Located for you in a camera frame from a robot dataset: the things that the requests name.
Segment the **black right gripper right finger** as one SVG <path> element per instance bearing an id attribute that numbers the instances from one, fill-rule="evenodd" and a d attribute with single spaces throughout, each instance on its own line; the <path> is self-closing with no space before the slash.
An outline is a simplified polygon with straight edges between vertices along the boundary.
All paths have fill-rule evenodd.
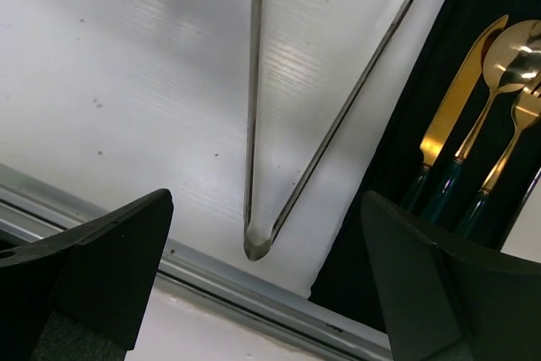
<path id="1" fill-rule="evenodd" d="M 369 191 L 369 262 L 395 360 L 538 360 L 540 265 L 486 249 Z"/>

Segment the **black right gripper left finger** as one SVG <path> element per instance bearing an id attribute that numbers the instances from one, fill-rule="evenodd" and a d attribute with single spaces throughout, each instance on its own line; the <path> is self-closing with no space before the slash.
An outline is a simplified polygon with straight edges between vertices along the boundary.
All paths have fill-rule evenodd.
<path id="1" fill-rule="evenodd" d="M 1 253 L 3 360 L 123 360 L 134 349 L 172 222 L 158 189 Z"/>

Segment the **steel serving tongs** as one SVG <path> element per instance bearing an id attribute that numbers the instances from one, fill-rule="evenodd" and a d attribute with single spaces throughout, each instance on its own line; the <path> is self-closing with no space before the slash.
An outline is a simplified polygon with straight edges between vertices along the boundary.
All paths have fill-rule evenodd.
<path id="1" fill-rule="evenodd" d="M 375 66 L 381 59 L 386 48 L 390 44 L 397 29 L 400 27 L 407 12 L 411 8 L 414 0 L 403 0 L 400 8 L 396 12 L 385 34 L 380 40 L 375 51 L 370 56 L 365 68 L 363 69 L 358 81 L 353 86 L 350 94 L 343 103 L 340 111 L 337 113 L 331 126 L 327 130 L 324 138 L 321 140 L 317 150 L 304 169 L 300 179 L 296 183 L 286 203 L 282 207 L 272 228 L 270 236 L 261 243 L 256 243 L 254 238 L 249 235 L 249 229 L 252 226 L 252 209 L 254 196 L 254 165 L 256 156 L 257 141 L 257 114 L 260 90 L 260 49 L 262 36 L 262 19 L 264 0 L 251 0 L 250 5 L 250 40 L 249 40 L 249 97 L 247 112 L 247 141 L 246 158 L 244 174 L 244 199 L 243 199 L 243 250 L 248 260 L 258 261 L 264 258 L 270 251 L 276 241 L 282 227 L 289 217 L 293 207 L 296 205 L 304 188 L 311 179 L 315 169 L 320 163 L 321 158 L 326 153 L 331 141 L 334 139 L 338 129 L 341 127 L 344 119 L 352 108 L 353 103 L 358 98 L 361 90 L 372 74 Z"/>

